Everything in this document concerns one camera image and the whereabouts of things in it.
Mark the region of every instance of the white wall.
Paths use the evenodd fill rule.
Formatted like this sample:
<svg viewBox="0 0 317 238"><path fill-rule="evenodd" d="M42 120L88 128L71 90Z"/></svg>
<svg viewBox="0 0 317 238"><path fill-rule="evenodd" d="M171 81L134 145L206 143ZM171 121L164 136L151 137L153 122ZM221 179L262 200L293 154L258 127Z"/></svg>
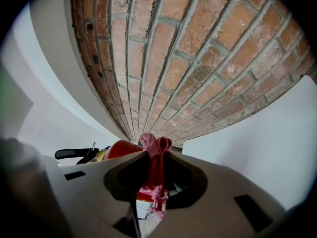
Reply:
<svg viewBox="0 0 317 238"><path fill-rule="evenodd" d="M99 148L118 141L119 138L104 127L96 129L89 125L88 119L78 117L80 111L72 113L48 90L47 82L39 80L39 75L34 74L47 67L40 63L43 54L34 48L37 40L27 36L29 43L24 43L23 36L28 34L26 29L29 25L23 20L23 15L20 17L8 32L0 53L1 68L5 69L1 71L0 85L1 137L15 137L49 156L54 156L59 149L88 148L94 141ZM33 57L25 58L26 52L22 55L20 47L27 44ZM59 162L66 166L77 161L65 159Z"/></svg>
<svg viewBox="0 0 317 238"><path fill-rule="evenodd" d="M316 178L316 110L317 86L305 76L253 116L186 141L183 154L240 172L289 209Z"/></svg>
<svg viewBox="0 0 317 238"><path fill-rule="evenodd" d="M28 40L28 38L37 39L37 44L45 56L47 66L42 66L34 74L40 77L41 82L46 82L48 90L56 99L72 113L80 111L79 106L83 108L84 112L77 114L77 116L81 119L89 119L86 122L100 132L105 133L106 128L120 139L127 140L127 137L101 104L87 77L71 26L70 6L70 0L32 1L29 12L31 23L27 22L27 26L32 25L33 27L21 26L25 32L23 36L25 46L22 47L18 43L19 48L22 55L27 53L24 57L34 57L34 55L29 54L32 40ZM52 87L52 90L49 88L58 83L61 84L59 90L65 89L60 94L57 93L56 87Z"/></svg>

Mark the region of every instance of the pink rope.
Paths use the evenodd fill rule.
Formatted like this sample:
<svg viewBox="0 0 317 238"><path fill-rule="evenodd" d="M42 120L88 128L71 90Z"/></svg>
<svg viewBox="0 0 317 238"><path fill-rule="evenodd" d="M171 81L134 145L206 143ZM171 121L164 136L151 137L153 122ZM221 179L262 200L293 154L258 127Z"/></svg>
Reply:
<svg viewBox="0 0 317 238"><path fill-rule="evenodd" d="M160 137L158 140L150 133L143 133L140 137L143 150L149 153L150 168L146 182L140 189L141 193L152 196L153 207L148 209L148 213L155 213L159 218L164 217L162 210L163 201L167 199L167 189L164 187L163 156L165 152L170 152L172 140Z"/></svg>

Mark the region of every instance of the brick wall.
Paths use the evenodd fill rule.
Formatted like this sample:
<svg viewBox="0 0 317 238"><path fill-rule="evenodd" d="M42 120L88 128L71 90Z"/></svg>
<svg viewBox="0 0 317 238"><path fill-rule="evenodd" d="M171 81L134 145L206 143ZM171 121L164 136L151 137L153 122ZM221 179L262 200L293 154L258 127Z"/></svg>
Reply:
<svg viewBox="0 0 317 238"><path fill-rule="evenodd" d="M185 140L261 110L315 57L279 0L72 0L83 63L134 141Z"/></svg>

